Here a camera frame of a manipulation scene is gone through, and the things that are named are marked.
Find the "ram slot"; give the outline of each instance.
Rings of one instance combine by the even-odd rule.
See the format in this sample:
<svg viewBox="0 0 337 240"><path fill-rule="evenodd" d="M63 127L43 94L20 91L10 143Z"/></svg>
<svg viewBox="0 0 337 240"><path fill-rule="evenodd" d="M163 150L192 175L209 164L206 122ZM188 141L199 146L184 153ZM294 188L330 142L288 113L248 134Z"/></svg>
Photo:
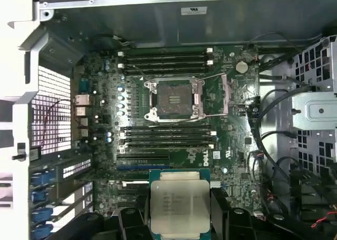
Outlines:
<svg viewBox="0 0 337 240"><path fill-rule="evenodd" d="M201 52L191 53L155 53L146 55L130 55L126 57L128 62L131 61L166 61L166 60L184 60L184 59L207 59L207 55Z"/></svg>
<svg viewBox="0 0 337 240"><path fill-rule="evenodd" d="M195 129L196 131L209 131L211 129L210 125L191 125L191 126L155 126L155 127L145 127L145 126L129 126L121 127L121 131L179 131L182 132L186 129Z"/></svg>

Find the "green circuit board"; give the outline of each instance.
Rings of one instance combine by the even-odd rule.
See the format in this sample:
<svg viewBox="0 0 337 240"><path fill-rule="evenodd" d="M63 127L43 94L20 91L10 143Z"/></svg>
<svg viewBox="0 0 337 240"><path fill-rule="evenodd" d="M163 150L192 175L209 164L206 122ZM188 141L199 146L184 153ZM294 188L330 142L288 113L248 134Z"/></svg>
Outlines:
<svg viewBox="0 0 337 240"><path fill-rule="evenodd" d="M94 148L95 209L109 216L135 202L136 189L121 194L118 181L147 181L151 168L209 168L211 182L227 190L232 204L259 209L246 161L257 150L246 114L259 96L256 57L257 49L246 46L88 54L80 91L94 97L86 142ZM237 71L240 62L247 71ZM156 82L156 91L147 82ZM195 83L201 91L191 100ZM193 118L196 103L206 117ZM177 123L146 119L153 107L161 121Z"/></svg>

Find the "label sticker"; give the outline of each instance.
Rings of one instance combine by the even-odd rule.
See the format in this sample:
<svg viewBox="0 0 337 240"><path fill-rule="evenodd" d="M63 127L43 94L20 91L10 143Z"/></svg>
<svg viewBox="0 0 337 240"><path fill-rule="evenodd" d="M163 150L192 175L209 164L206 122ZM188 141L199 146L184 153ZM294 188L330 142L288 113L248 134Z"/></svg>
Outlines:
<svg viewBox="0 0 337 240"><path fill-rule="evenodd" d="M207 7L182 7L181 15L205 15Z"/></svg>
<svg viewBox="0 0 337 240"><path fill-rule="evenodd" d="M213 152L213 159L220 159L220 152L219 151Z"/></svg>

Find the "black cable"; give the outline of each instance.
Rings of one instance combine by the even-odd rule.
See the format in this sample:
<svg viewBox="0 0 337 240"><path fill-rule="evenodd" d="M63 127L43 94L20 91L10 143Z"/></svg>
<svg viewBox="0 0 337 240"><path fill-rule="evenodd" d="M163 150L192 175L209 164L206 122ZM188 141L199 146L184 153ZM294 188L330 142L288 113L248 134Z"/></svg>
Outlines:
<svg viewBox="0 0 337 240"><path fill-rule="evenodd" d="M263 36L268 36L268 35L279 35L279 36L282 36L298 53L301 53L302 50L299 49L291 40L289 40L289 38L287 38L282 32L277 32L277 31L274 31L274 32L267 32L267 33L264 33L264 34L261 34L261 35L258 35L256 37L254 37L253 39L249 40L249 42L247 43L247 45L250 45L253 41L263 37Z"/></svg>
<svg viewBox="0 0 337 240"><path fill-rule="evenodd" d="M296 94L299 93L304 93L304 92L308 92L312 89L311 86L303 86L300 88L297 88L293 91L290 91L288 93L285 93L284 95L280 96L279 98L275 99L270 105L268 105L263 111L262 113L258 116L258 118L255 121L255 126L254 126L254 135L255 135L255 139L256 139L256 143L258 145L258 147L263 151L265 157L268 159L268 161L270 161L272 163L272 165L275 167L276 170L278 170L283 177L289 181L289 177L288 175L284 172L284 170L282 170L279 165L276 164L276 162L273 160L273 158L269 155L269 153L267 152L266 148L263 145L262 139L261 139L261 135L260 135L260 126L262 123L262 119L263 117L273 108L275 107L278 103L280 103L281 101L283 101L284 99L287 99L291 96L294 96Z"/></svg>
<svg viewBox="0 0 337 240"><path fill-rule="evenodd" d="M290 132L290 131L270 131L270 132L264 133L261 136L261 139L264 140L266 137L268 137L270 135L273 135L273 134L282 134L282 135L285 135L285 136L287 136L289 138L292 138L292 139L297 138L297 135L295 133Z"/></svg>
<svg viewBox="0 0 337 240"><path fill-rule="evenodd" d="M267 99L267 97L270 95L270 94L272 94L272 93L274 93L274 92L285 92L285 93L287 93L287 92L289 92L287 89L273 89L273 90L270 90L268 93L266 93L265 94L265 96L262 98L262 100L261 100L261 103L260 103L260 106L262 107L263 106L263 103L264 103L264 101Z"/></svg>
<svg viewBox="0 0 337 240"><path fill-rule="evenodd" d="M296 165L298 168L303 169L302 165L300 164L300 162L299 162L297 159L295 159L295 158L293 158L293 157L289 157L289 156L280 157L280 158L276 161L276 164L277 164L277 165L280 165L280 164L281 164L284 160L286 160L286 159L291 159L292 161L295 162L295 165ZM274 169L273 175L271 176L270 180L272 181L272 180L275 178L275 176L276 176L276 170Z"/></svg>
<svg viewBox="0 0 337 240"><path fill-rule="evenodd" d="M294 79L294 78L288 77L288 76L270 76L270 75L261 74L259 77L263 78L263 79L270 79L272 81L290 81L290 82L293 82L293 83L295 83L297 85L300 85L300 86L306 85L306 83L303 83L301 81L298 81L297 79Z"/></svg>

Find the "screw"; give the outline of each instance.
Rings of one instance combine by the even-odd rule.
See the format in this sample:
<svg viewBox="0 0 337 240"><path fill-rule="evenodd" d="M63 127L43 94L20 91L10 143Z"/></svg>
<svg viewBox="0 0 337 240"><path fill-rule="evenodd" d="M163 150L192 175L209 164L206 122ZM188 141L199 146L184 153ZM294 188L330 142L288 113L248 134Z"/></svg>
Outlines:
<svg viewBox="0 0 337 240"><path fill-rule="evenodd" d="M274 218L275 218L276 220L279 220L279 221L284 220L284 217L283 217L282 215L278 215L278 214L274 215Z"/></svg>
<svg viewBox="0 0 337 240"><path fill-rule="evenodd" d="M238 215L242 215L244 212L243 212L242 209L237 208L237 209L234 210L234 213L236 213Z"/></svg>

